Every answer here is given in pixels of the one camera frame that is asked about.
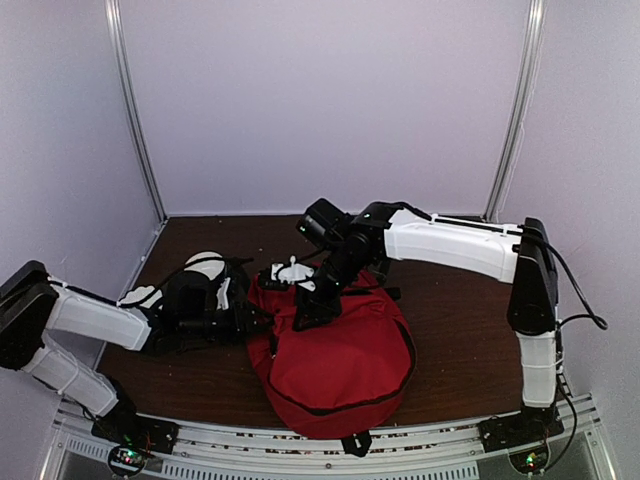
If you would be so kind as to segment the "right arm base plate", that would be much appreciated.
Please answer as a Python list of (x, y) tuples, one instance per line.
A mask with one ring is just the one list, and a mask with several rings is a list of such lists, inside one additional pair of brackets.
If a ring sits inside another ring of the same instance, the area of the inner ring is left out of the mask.
[(483, 420), (477, 428), (486, 453), (542, 442), (564, 432), (564, 425), (555, 414), (523, 411)]

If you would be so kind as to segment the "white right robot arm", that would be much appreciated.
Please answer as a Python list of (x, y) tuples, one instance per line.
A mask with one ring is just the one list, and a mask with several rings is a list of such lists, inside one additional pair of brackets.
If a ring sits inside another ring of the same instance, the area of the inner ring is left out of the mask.
[(567, 323), (558, 314), (558, 272), (569, 266), (550, 244), (540, 220), (491, 224), (382, 201), (352, 215), (321, 198), (307, 208), (296, 228), (328, 254), (317, 267), (292, 259), (272, 275), (298, 288), (299, 328), (336, 318), (341, 310), (338, 298), (358, 274), (391, 260), (444, 265), (510, 285), (507, 322), (519, 341), (523, 373), (521, 410), (513, 419), (513, 433), (530, 442), (556, 420), (561, 330)]

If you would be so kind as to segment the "red backpack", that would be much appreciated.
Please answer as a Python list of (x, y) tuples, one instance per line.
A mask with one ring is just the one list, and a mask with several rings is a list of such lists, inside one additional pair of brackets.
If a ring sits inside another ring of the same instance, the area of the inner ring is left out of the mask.
[(338, 440), (345, 453), (366, 456), (371, 429), (399, 408), (416, 367), (395, 299), (362, 271), (341, 298), (341, 315), (305, 331), (293, 327), (293, 288), (267, 290), (254, 277), (249, 299), (274, 317), (246, 346), (277, 416), (304, 437)]

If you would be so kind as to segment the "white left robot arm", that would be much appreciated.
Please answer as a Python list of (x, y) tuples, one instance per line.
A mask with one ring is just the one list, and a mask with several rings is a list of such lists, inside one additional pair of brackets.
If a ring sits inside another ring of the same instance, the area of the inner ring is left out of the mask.
[(1, 287), (1, 366), (31, 374), (79, 403), (121, 443), (133, 444), (143, 436), (144, 424), (124, 389), (48, 333), (78, 334), (150, 356), (181, 350), (190, 341), (241, 342), (273, 322), (272, 314), (249, 298), (247, 262), (204, 252), (159, 285), (109, 300), (29, 261)]

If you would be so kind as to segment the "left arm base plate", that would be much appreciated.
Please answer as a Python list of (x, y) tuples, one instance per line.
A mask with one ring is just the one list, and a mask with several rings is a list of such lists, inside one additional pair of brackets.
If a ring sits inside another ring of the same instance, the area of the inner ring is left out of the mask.
[(113, 410), (93, 422), (91, 434), (146, 453), (171, 454), (179, 429), (174, 422)]

